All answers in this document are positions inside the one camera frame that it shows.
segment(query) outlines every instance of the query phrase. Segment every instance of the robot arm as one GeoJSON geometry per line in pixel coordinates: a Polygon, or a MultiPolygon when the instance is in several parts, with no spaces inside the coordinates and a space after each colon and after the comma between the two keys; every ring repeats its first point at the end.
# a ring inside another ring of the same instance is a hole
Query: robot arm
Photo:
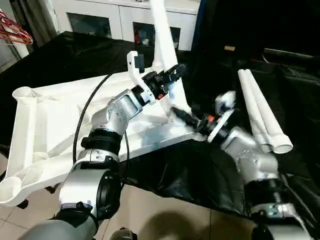
{"type": "Polygon", "coordinates": [[[257,224],[252,239],[312,239],[279,179],[275,156],[263,152],[255,138],[241,128],[226,128],[232,109],[218,120],[209,115],[198,119],[175,107],[172,111],[196,132],[208,136],[209,143],[213,139],[220,143],[220,148],[233,158],[243,180],[246,210],[257,224]]]}
{"type": "Polygon", "coordinates": [[[22,240],[92,240],[102,221],[117,212],[121,194],[118,154],[129,120],[143,106],[165,96],[168,86],[186,70],[178,64],[141,78],[141,56],[130,52],[127,59],[130,77],[137,85],[115,96],[92,116],[92,130],[81,142],[84,150],[60,190],[59,213],[30,229],[22,240]]]}

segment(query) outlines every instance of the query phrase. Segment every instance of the floor tile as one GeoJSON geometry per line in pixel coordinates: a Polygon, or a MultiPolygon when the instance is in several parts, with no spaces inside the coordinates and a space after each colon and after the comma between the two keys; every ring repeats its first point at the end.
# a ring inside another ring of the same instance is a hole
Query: floor tile
{"type": "Polygon", "coordinates": [[[131,229],[139,240],[208,240],[210,210],[174,198],[125,186],[120,208],[110,220],[104,240],[121,227],[131,229]]]}
{"type": "Polygon", "coordinates": [[[95,240],[102,240],[107,229],[109,220],[104,220],[103,223],[100,225],[98,232],[94,236],[95,240]]]}
{"type": "Polygon", "coordinates": [[[14,207],[0,207],[0,219],[7,220],[14,209],[14,207]]]}
{"type": "Polygon", "coordinates": [[[5,222],[0,228],[0,239],[17,240],[27,229],[5,222]]]}
{"type": "Polygon", "coordinates": [[[28,207],[15,207],[7,221],[30,229],[37,223],[52,218],[59,210],[59,192],[60,189],[57,189],[54,194],[50,194],[47,190],[41,189],[31,193],[27,197],[28,207]]]}
{"type": "Polygon", "coordinates": [[[250,240],[255,223],[248,219],[211,210],[210,239],[250,240]]]}

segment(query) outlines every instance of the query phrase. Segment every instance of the screw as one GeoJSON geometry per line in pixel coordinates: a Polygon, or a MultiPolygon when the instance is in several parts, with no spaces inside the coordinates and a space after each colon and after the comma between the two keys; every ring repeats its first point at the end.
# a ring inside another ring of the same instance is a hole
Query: screw
{"type": "Polygon", "coordinates": [[[81,209],[84,207],[84,203],[82,201],[80,201],[80,202],[77,202],[75,206],[77,209],[81,209]]]}

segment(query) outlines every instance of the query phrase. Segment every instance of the white pole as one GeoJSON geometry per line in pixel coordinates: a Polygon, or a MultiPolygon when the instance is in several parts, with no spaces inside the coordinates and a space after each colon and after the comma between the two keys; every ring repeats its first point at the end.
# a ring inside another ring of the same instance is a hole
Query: white pole
{"type": "MultiPolygon", "coordinates": [[[[152,16],[155,28],[155,61],[161,56],[161,63],[164,71],[168,71],[174,65],[178,64],[174,42],[172,40],[170,27],[168,24],[167,13],[164,0],[150,0],[152,16]]],[[[171,105],[191,112],[187,104],[186,95],[182,80],[179,79],[175,84],[169,87],[169,97],[171,105]]]]}
{"type": "Polygon", "coordinates": [[[251,90],[247,73],[243,69],[240,69],[238,71],[238,76],[240,79],[246,110],[249,115],[252,133],[260,144],[261,149],[264,152],[271,152],[272,146],[269,143],[269,135],[264,120],[260,114],[259,107],[256,103],[254,93],[251,90]]]}
{"type": "Polygon", "coordinates": [[[249,69],[245,70],[248,76],[250,88],[253,92],[255,101],[260,109],[265,128],[270,136],[270,143],[276,154],[284,154],[292,150],[293,144],[289,137],[282,131],[274,113],[272,112],[265,96],[261,92],[254,76],[249,69]]]}

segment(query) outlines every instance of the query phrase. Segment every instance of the white bracket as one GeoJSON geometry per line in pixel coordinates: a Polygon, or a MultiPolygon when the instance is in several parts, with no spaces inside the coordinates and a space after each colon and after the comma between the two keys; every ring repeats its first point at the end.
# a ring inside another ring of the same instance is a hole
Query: white bracket
{"type": "Polygon", "coordinates": [[[139,68],[136,67],[135,57],[138,57],[137,51],[130,51],[126,55],[129,76],[134,84],[139,85],[143,89],[141,97],[144,100],[144,102],[149,102],[149,104],[152,105],[156,102],[156,98],[154,94],[151,92],[150,88],[145,84],[145,82],[141,78],[139,68]]]}

